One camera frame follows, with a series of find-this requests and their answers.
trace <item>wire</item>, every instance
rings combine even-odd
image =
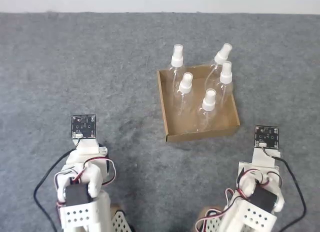
[[[74,168],[74,166],[73,167],[70,167],[70,168],[66,168],[66,169],[64,169],[64,170],[61,170],[60,172],[58,172],[58,173],[56,173],[55,175],[54,175],[54,178],[53,178],[53,181],[54,181],[54,187],[55,187],[55,190],[57,191],[58,190],[58,188],[59,188],[59,186],[58,186],[58,175],[68,175],[68,174],[70,174],[71,172],[74,172],[75,174],[76,174],[76,176],[79,174],[75,169],[73,169]]]
[[[87,159],[83,163],[83,170],[77,175],[77,177],[75,177],[73,179],[73,181],[76,182],[77,180],[79,180],[81,178],[82,174],[86,170],[86,163],[88,163],[90,161],[95,161],[95,160],[106,160],[106,161],[109,161],[112,164],[112,167],[113,167],[113,170],[114,170],[114,175],[113,175],[112,179],[110,179],[109,181],[103,182],[102,185],[105,186],[105,185],[108,185],[108,184],[112,183],[116,179],[116,176],[117,176],[117,170],[116,170],[116,167],[115,167],[115,163],[111,159],[109,159],[107,157],[102,157],[102,156],[100,156],[100,157],[92,157],[92,158]]]
[[[237,186],[238,189],[240,189],[240,181],[241,181],[241,179],[242,179],[246,174],[248,174],[249,172],[251,173],[252,171],[259,171],[259,172],[260,172],[260,174],[261,174],[261,182],[259,182],[259,183],[260,183],[260,184],[263,183],[263,181],[264,181],[264,174],[263,174],[259,169],[257,169],[257,168],[250,168],[250,169],[244,171],[243,174],[241,175],[241,177],[239,178],[239,182],[238,182],[238,186]]]
[[[300,189],[300,187],[299,187],[298,181],[297,181],[294,173],[293,173],[292,170],[290,169],[290,166],[289,166],[289,164],[287,163],[287,161],[285,161],[283,158],[269,155],[269,154],[266,152],[266,150],[265,150],[264,147],[261,147],[261,149],[262,149],[262,151],[263,151],[267,156],[269,156],[269,157],[271,157],[271,158],[273,158],[273,159],[275,159],[275,160],[277,160],[277,161],[281,161],[282,163],[284,163],[286,169],[289,171],[289,173],[290,173],[290,175],[291,175],[291,177],[292,177],[292,179],[293,179],[293,182],[294,182],[294,184],[295,184],[296,190],[297,190],[298,193],[299,193],[299,196],[300,196],[300,199],[301,199],[301,202],[302,202],[302,205],[303,205],[302,215],[300,215],[298,218],[294,219],[293,221],[291,221],[290,223],[288,223],[285,227],[283,227],[282,229],[280,229],[279,232],[283,232],[283,231],[285,231],[286,229],[288,229],[289,227],[291,227],[291,226],[293,226],[294,224],[298,223],[300,220],[302,220],[302,219],[306,216],[306,214],[307,214],[307,205],[306,205],[304,196],[303,196],[303,194],[302,194],[302,192],[301,192],[301,189]]]
[[[48,214],[48,212],[45,210],[45,208],[40,204],[38,198],[37,198],[37,192],[39,190],[39,188],[42,186],[42,184],[45,182],[45,180],[47,179],[47,177],[49,176],[49,174],[51,173],[51,171],[57,166],[57,164],[59,164],[60,161],[62,161],[65,157],[67,157],[68,155],[70,155],[70,153],[72,151],[75,151],[77,149],[77,146],[79,145],[80,139],[78,140],[78,143],[75,145],[74,148],[70,149],[68,152],[64,153],[60,158],[58,158],[58,160],[48,169],[48,171],[44,174],[44,176],[42,177],[42,179],[40,180],[40,182],[36,185],[34,191],[33,191],[33,199],[34,202],[36,203],[36,205],[39,207],[39,209],[44,213],[44,215],[46,216],[46,218],[48,219],[48,221],[51,224],[52,230],[54,232],[58,232],[57,228],[55,226],[54,221],[52,220],[52,218],[50,217],[50,215]]]
[[[284,179],[280,176],[280,174],[278,174],[277,172],[274,172],[274,171],[269,171],[269,172],[267,172],[266,173],[267,175],[268,174],[275,174],[275,175],[277,175],[278,177],[279,177],[279,179],[280,179],[280,184],[279,184],[279,187],[281,188],[282,187],[282,185],[284,184]]]
[[[227,192],[231,193],[232,196],[234,195],[235,192],[233,191],[232,188],[227,188],[227,189],[225,189],[225,191],[224,191],[225,198],[226,198],[226,206],[229,207],[230,201],[229,201]]]
[[[219,218],[219,217],[223,216],[223,215],[234,205],[236,199],[238,199],[238,198],[243,199],[241,196],[237,196],[237,197],[234,198],[234,200],[233,200],[233,202],[230,204],[230,206],[229,206],[228,208],[226,208],[225,210],[221,211],[220,213],[216,213],[216,214],[214,214],[214,215],[208,215],[208,216],[205,216],[205,217],[202,217],[202,218],[198,219],[198,221],[197,221],[197,222],[195,223],[195,225],[194,225],[195,230],[196,230],[197,232],[200,232],[200,230],[198,229],[198,226],[197,226],[199,222],[201,222],[201,221],[204,221],[204,222],[205,222],[205,221],[207,221],[207,220],[209,220],[209,219]]]

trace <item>perforated bracket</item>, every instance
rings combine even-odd
[[[269,232],[272,230],[277,217],[263,209],[242,200],[239,203],[238,211],[235,215],[244,225],[260,232]]]
[[[112,226],[114,232],[132,232],[126,221],[125,214],[121,210],[115,213],[112,219]]]
[[[63,229],[83,227],[99,222],[99,204],[93,201],[86,204],[64,206],[60,208]]]

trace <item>white spray cap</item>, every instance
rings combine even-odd
[[[192,79],[193,79],[192,73],[184,73],[183,78],[179,84],[179,90],[183,94],[188,94],[191,91],[192,88]]]
[[[228,56],[231,50],[232,50],[232,45],[229,43],[225,43],[220,49],[220,51],[216,53],[216,56],[214,57],[214,61],[218,65],[222,65],[228,59]]]
[[[205,97],[202,101],[202,108],[205,111],[213,111],[216,105],[217,92],[213,88],[208,88],[205,92]]]
[[[220,82],[223,84],[230,84],[232,82],[231,62],[226,61],[222,65],[222,71],[220,74]]]
[[[173,47],[173,55],[171,59],[171,65],[173,67],[182,67],[184,65],[184,56],[183,56],[184,47],[182,44],[175,44]]]

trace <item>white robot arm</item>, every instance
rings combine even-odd
[[[198,232],[270,232],[285,200],[283,180],[275,159],[278,151],[277,127],[256,126],[252,162],[240,162],[236,189],[226,189],[224,210],[210,209],[195,225]],[[232,194],[229,201],[227,193]]]
[[[102,185],[116,177],[108,149],[96,140],[96,116],[73,115],[71,136],[76,149],[54,176],[57,209],[64,232],[131,232],[123,212],[111,218],[111,201]],[[109,166],[114,176],[107,181]]]

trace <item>cardboard box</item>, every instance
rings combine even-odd
[[[193,74],[192,88],[195,97],[195,103],[200,104],[205,95],[204,83],[210,72],[208,65],[199,65],[187,67],[187,72]],[[171,106],[170,96],[167,92],[167,81],[169,81],[169,71],[159,70],[157,79],[160,92],[162,115],[165,129],[166,142],[192,141],[209,137],[230,136],[233,135],[240,126],[237,107],[234,96],[225,102],[225,106],[220,109],[215,116],[208,130],[202,132],[183,133],[182,127],[191,126],[195,121],[194,118],[178,122],[175,119],[175,113]]]

